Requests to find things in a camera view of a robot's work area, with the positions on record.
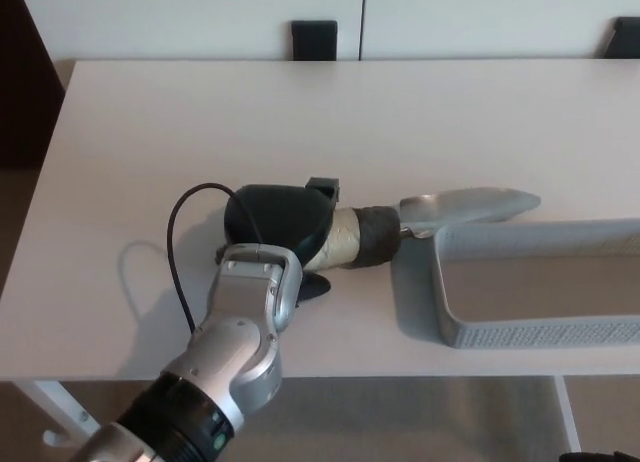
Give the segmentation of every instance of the black robot arm segment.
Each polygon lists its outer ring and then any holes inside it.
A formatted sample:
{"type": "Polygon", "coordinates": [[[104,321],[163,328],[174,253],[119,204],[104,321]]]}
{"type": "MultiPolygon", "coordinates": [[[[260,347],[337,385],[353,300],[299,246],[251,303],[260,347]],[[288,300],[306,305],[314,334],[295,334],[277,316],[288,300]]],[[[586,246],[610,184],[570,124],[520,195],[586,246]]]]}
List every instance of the black robot arm segment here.
{"type": "Polygon", "coordinates": [[[210,462],[282,381],[279,333],[302,280],[295,254],[249,244],[225,252],[208,312],[187,350],[71,462],[210,462]]]}

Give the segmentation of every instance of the black tape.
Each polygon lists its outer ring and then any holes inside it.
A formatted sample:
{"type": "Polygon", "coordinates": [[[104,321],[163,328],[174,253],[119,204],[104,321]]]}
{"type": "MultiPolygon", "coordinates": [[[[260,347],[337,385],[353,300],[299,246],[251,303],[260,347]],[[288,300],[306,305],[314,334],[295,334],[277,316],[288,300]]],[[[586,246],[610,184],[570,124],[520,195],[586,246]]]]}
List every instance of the black tape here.
{"type": "Polygon", "coordinates": [[[393,259],[400,248],[400,217],[393,207],[353,209],[360,225],[360,249],[348,267],[372,267],[393,259]]]}

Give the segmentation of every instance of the black cable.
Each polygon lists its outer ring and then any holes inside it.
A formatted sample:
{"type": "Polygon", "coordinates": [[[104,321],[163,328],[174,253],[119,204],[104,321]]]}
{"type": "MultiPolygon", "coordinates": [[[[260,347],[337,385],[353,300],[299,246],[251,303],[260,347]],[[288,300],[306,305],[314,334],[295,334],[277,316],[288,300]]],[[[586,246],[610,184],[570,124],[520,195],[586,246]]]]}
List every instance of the black cable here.
{"type": "Polygon", "coordinates": [[[260,235],[260,231],[258,230],[258,226],[256,225],[256,221],[251,215],[251,212],[246,208],[246,206],[236,197],[236,193],[231,190],[229,187],[216,184],[215,182],[207,182],[205,184],[196,185],[195,187],[187,190],[176,202],[176,205],[173,206],[173,210],[171,211],[171,215],[169,216],[169,224],[167,225],[167,259],[169,260],[169,270],[171,271],[171,277],[173,278],[173,285],[176,287],[176,292],[178,294],[178,300],[180,300],[180,305],[182,305],[182,310],[184,312],[184,316],[187,319],[187,324],[189,324],[189,330],[193,334],[196,330],[196,324],[193,321],[193,316],[191,315],[191,309],[189,309],[189,304],[187,303],[187,299],[184,296],[184,292],[182,290],[182,284],[180,283],[180,277],[178,276],[178,269],[176,268],[176,260],[173,253],[173,229],[176,225],[176,218],[178,216],[178,212],[182,205],[187,201],[189,197],[191,197],[196,192],[200,192],[203,189],[217,189],[221,190],[225,194],[229,196],[230,199],[234,199],[240,210],[244,212],[244,215],[247,217],[247,220],[251,223],[253,228],[254,235],[259,244],[263,243],[262,236],[260,235]]]}

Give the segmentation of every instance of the table leg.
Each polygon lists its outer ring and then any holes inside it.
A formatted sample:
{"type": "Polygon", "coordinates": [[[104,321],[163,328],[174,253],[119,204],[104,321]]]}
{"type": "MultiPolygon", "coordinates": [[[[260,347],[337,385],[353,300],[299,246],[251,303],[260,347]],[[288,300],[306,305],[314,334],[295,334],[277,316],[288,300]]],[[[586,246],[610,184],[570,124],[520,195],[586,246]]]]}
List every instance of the table leg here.
{"type": "Polygon", "coordinates": [[[98,422],[60,382],[27,380],[14,382],[14,385],[64,430],[62,434],[47,430],[42,437],[47,445],[78,447],[100,428],[98,422]]]}
{"type": "Polygon", "coordinates": [[[567,392],[567,385],[565,384],[564,377],[562,375],[556,375],[553,378],[553,381],[556,386],[556,393],[558,394],[558,403],[560,404],[560,411],[562,412],[564,430],[567,433],[569,450],[571,452],[581,452],[578,429],[576,428],[576,422],[573,419],[571,400],[569,399],[569,393],[567,392]]]}

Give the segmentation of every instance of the cabinet door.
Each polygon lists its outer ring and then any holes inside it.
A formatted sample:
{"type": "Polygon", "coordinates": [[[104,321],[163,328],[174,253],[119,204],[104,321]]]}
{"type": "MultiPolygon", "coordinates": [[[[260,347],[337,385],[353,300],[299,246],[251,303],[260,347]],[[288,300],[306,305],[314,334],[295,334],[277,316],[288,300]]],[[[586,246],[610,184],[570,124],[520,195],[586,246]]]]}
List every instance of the cabinet door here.
{"type": "Polygon", "coordinates": [[[363,57],[593,57],[640,0],[367,0],[363,57]]]}
{"type": "Polygon", "coordinates": [[[42,164],[63,99],[24,0],[0,0],[0,169],[42,164]]]}
{"type": "Polygon", "coordinates": [[[288,22],[334,19],[358,56],[362,0],[26,0],[51,58],[284,59],[288,22]]]}

